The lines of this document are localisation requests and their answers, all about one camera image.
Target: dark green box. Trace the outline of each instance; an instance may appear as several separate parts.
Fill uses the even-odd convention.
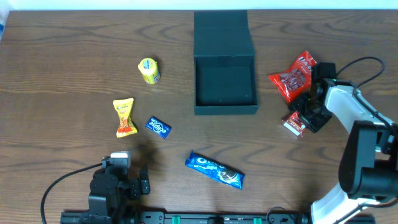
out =
[[[254,47],[247,11],[195,12],[195,114],[255,114]]]

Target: small red and white packet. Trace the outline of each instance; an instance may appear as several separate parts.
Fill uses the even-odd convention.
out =
[[[305,124],[299,118],[299,112],[296,111],[284,121],[284,126],[293,132],[296,136],[303,136],[303,132],[306,128]]]
[[[282,73],[270,75],[269,79],[278,87],[287,103],[311,87],[312,67],[317,62],[309,52],[300,54],[290,68]]]

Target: table surface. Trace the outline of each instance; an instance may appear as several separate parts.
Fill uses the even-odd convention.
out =
[[[255,115],[195,116],[192,11],[12,11],[0,44],[0,223],[40,223],[40,200],[61,175],[131,151],[135,170],[149,165],[144,205],[170,212],[305,210],[338,181],[348,133],[336,118],[296,138],[282,126],[287,106],[268,75],[308,50],[341,68],[359,57],[383,58],[383,76],[363,95],[398,120],[398,11],[249,11],[256,50]],[[148,85],[137,69],[158,61]],[[379,69],[352,66],[356,83]],[[134,97],[139,132],[116,138],[113,100]],[[144,126],[155,115],[172,126],[166,140]],[[244,190],[185,167],[194,150],[246,174]],[[63,180],[45,204],[49,223],[64,209],[88,208],[94,170]],[[367,210],[395,223],[396,209]]]

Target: yellow cylindrical container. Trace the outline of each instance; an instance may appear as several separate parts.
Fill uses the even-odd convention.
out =
[[[142,73],[142,77],[148,84],[155,84],[160,79],[159,69],[154,59],[144,58],[138,65],[138,69]]]

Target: blue snack bar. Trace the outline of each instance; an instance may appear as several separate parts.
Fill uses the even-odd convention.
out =
[[[217,182],[227,184],[237,189],[243,189],[244,174],[231,170],[221,164],[209,161],[193,151],[185,161],[185,165],[191,169],[201,172]]]
[[[161,122],[154,116],[150,117],[147,124],[145,125],[145,128],[155,132],[164,139],[166,139],[166,137],[172,131],[172,128],[169,125]]]

